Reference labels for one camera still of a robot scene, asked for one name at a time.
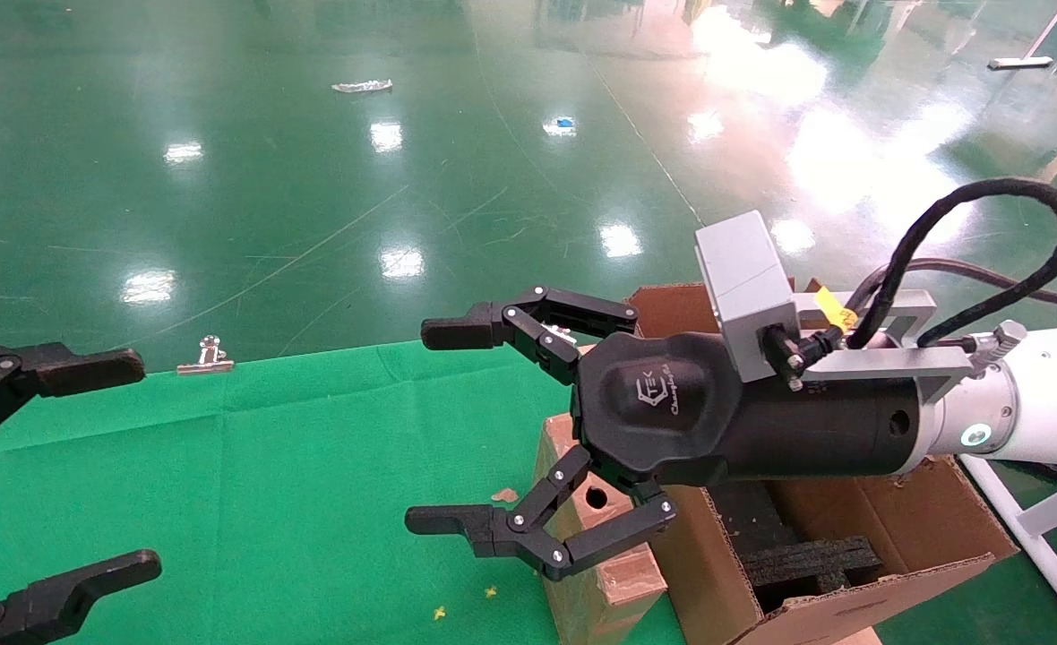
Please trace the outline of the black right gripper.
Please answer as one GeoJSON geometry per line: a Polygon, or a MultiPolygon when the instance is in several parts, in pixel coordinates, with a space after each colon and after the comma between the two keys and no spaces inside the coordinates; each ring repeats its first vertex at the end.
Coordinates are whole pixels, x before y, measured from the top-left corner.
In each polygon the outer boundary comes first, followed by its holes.
{"type": "Polygon", "coordinates": [[[535,285],[509,301],[476,303],[463,317],[423,320],[419,338],[430,350],[509,346],[558,383],[573,384],[577,375],[573,422],[588,452],[565,452],[515,509],[410,506],[406,528],[461,535],[476,558],[517,558],[558,582],[648,542],[671,523],[675,502],[659,483],[889,475],[912,456],[921,420],[912,379],[830,381],[802,391],[776,376],[745,383],[721,335],[627,334],[638,318],[630,305],[535,285]],[[561,330],[605,340],[581,358],[561,330]],[[594,464],[604,480],[639,481],[626,489],[638,505],[554,538],[549,520],[594,464]]]}

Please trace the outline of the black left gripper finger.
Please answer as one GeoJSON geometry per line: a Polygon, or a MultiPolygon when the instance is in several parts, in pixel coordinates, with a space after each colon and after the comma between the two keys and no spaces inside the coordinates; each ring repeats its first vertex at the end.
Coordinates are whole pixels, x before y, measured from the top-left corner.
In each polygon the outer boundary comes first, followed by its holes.
{"type": "Polygon", "coordinates": [[[160,556],[144,548],[32,582],[0,600],[0,644],[49,644],[73,637],[100,598],[160,575],[160,556]]]}
{"type": "Polygon", "coordinates": [[[143,360],[131,348],[78,355],[61,342],[19,348],[0,344],[0,425],[37,397],[104,391],[144,377],[143,360]]]}

